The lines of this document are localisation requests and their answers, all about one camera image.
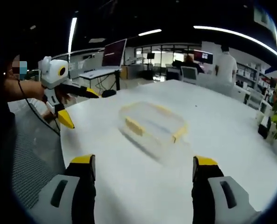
chair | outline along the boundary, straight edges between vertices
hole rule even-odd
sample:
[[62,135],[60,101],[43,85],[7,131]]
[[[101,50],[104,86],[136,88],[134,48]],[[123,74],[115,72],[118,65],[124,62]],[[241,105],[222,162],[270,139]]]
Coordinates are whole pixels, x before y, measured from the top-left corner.
[[194,67],[181,66],[181,80],[183,82],[196,84],[198,70]]
[[250,106],[251,108],[253,108],[255,110],[259,110],[263,98],[264,98],[264,96],[261,93],[255,91],[254,89],[251,89],[249,99],[248,99],[246,105]]

office desk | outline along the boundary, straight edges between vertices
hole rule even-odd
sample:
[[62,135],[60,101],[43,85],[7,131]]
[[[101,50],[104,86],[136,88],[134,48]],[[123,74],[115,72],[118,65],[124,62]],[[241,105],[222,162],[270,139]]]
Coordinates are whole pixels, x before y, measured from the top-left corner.
[[[142,166],[139,150],[116,128],[119,109],[138,101],[182,116],[189,128],[184,140],[195,154],[215,159],[224,175],[249,193],[255,210],[265,209],[277,191],[277,161],[257,133],[256,111],[214,91],[170,80],[67,108],[75,129],[61,126],[65,165],[76,156],[96,154],[96,223],[192,223],[193,211],[186,201],[190,189],[183,191],[175,182],[156,189],[149,178],[149,158]],[[165,190],[168,196],[162,197]]]
[[97,69],[97,70],[92,70],[92,71],[80,74],[79,77],[89,80],[90,88],[91,88],[91,80],[92,79],[101,78],[104,76],[108,77],[110,75],[115,75],[116,90],[120,90],[121,89],[120,88],[120,71],[121,71],[121,68],[119,68],[119,69]]
[[[234,88],[238,91],[245,93],[245,96],[250,95],[250,91],[248,91],[242,87],[235,85]],[[268,115],[271,110],[272,110],[272,106],[266,100],[262,100],[260,111],[262,111],[263,113],[267,112],[265,114]]]

transparent plastic container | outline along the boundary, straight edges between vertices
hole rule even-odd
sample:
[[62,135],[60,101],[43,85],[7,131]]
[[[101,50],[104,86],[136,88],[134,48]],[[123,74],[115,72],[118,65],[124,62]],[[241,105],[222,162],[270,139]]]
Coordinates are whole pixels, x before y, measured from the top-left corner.
[[187,123],[168,109],[138,102],[121,108],[119,118],[120,131],[153,159],[163,161],[176,149],[189,151],[193,157],[189,144],[182,140],[188,131]]

computer monitor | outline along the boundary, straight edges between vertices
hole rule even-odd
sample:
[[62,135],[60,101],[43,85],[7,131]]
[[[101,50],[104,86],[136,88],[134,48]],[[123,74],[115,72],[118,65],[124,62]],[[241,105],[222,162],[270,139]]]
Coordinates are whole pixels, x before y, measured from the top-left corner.
[[155,58],[155,53],[148,53],[147,54],[147,59],[154,59]]
[[102,60],[102,67],[104,66],[121,67],[126,41],[127,39],[124,39],[105,46],[103,60]]
[[189,53],[193,53],[193,59],[197,62],[213,64],[213,54],[202,50],[190,50]]

